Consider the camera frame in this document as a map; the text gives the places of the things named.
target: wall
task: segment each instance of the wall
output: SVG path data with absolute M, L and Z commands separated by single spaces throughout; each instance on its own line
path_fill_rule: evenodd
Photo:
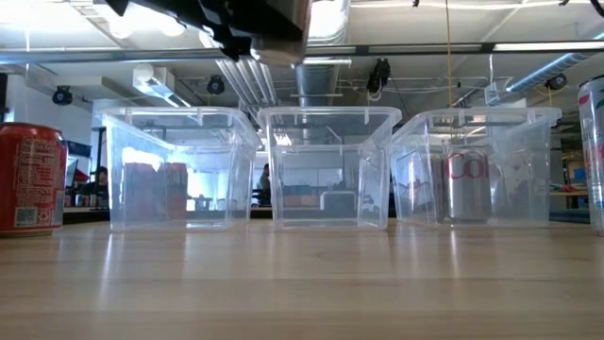
M 60 107 L 52 101 L 54 90 L 39 84 L 25 85 L 25 78 L 18 75 L 8 76 L 7 107 L 15 122 L 57 128 L 68 141 L 91 144 L 92 107 L 79 103 Z M 90 159 L 80 158 L 77 168 L 83 173 L 89 172 Z

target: table surface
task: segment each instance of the table surface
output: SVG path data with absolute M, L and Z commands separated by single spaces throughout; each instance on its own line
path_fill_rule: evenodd
M 604 339 L 604 238 L 548 229 L 0 240 L 8 339 Z

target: can label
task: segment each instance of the can label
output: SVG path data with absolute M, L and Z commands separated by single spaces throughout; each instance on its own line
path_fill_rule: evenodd
M 64 199 L 64 188 L 57 190 L 57 184 L 64 182 L 64 175 L 57 167 L 60 143 L 24 138 L 17 150 L 15 228 L 60 225 Z
M 489 159 L 482 146 L 456 146 L 446 162 L 448 214 L 454 220 L 491 217 Z
M 474 158 L 468 157 L 467 153 L 453 152 L 449 154 L 449 177 L 451 179 L 481 179 L 489 177 L 489 161 L 486 155 L 475 154 L 470 156 L 476 156 Z M 456 157 L 461 158 L 461 166 L 451 166 L 451 163 Z

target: diet coke can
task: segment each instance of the diet coke can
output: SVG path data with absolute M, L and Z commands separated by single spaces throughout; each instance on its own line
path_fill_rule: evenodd
M 483 146 L 452 145 L 446 164 L 448 211 L 456 222 L 491 217 L 489 159 Z
M 579 116 L 583 140 L 583 159 L 589 191 L 592 228 L 604 236 L 604 76 L 579 86 Z
M 430 155 L 430 170 L 436 222 L 443 223 L 447 211 L 445 189 L 445 155 L 443 152 L 432 152 Z

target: plastic storage container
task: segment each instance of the plastic storage container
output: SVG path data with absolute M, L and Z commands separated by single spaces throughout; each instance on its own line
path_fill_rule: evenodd
M 550 128 L 561 117 L 552 108 L 417 114 L 393 136 L 398 220 L 546 224 Z
M 390 108 L 262 110 L 276 228 L 385 229 L 400 119 Z
M 205 107 L 100 113 L 107 127 L 113 230 L 221 230 L 249 219 L 260 139 L 242 112 Z

